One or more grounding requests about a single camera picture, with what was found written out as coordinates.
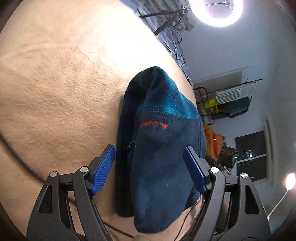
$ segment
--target red embroidered logo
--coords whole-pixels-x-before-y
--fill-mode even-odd
[[[168,127],[168,124],[167,123],[162,123],[162,122],[157,122],[157,121],[145,121],[145,122],[142,122],[142,124],[140,125],[140,127],[142,127],[142,126],[149,126],[149,125],[153,125],[155,127],[162,126],[163,129],[166,129]]]

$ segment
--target folded jacket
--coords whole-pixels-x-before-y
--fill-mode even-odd
[[[183,161],[188,145],[204,158],[196,107],[161,68],[138,73],[125,92],[118,126],[115,211],[134,215],[139,232],[163,231],[196,203],[200,194]]]

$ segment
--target beige fuzzy blanket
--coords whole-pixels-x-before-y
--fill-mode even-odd
[[[24,0],[0,34],[0,132],[43,178],[53,170],[74,172],[115,144],[126,87],[151,66],[163,68],[195,104],[177,64],[120,1]],[[3,145],[0,165],[0,202],[25,234],[42,184]],[[132,218],[114,214],[113,184],[112,171],[95,197],[98,210],[103,220],[136,235]],[[164,232],[146,237],[173,241],[187,212]],[[82,233],[75,209],[73,216]],[[130,240],[110,233],[114,240]]]

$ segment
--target silver screw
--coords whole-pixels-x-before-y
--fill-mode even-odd
[[[212,167],[210,170],[211,170],[212,173],[218,173],[219,172],[219,169],[216,168],[216,167]]]
[[[50,177],[56,177],[56,176],[57,176],[57,172],[56,171],[50,173]]]
[[[245,172],[242,172],[241,176],[242,176],[242,178],[248,178],[249,177],[249,175],[247,173],[245,173]]]
[[[87,172],[88,170],[89,170],[88,167],[82,167],[82,168],[80,168],[80,171],[81,171],[81,172]]]

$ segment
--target blue gripper pad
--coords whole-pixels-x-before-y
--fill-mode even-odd
[[[108,145],[101,156],[94,158],[90,163],[89,182],[91,183],[90,191],[93,196],[102,190],[114,160],[115,147]]]
[[[211,188],[209,176],[210,166],[204,159],[197,156],[191,146],[184,148],[183,159],[196,190],[204,195],[208,191],[208,188]]]

